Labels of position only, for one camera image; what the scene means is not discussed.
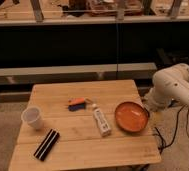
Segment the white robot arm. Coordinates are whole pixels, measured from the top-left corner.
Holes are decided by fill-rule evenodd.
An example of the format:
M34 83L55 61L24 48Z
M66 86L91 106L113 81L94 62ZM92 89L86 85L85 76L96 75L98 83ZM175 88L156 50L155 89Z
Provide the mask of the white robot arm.
M167 108L173 99L189 108L189 65L180 63L158 70L152 77L153 87L144 96L151 111Z

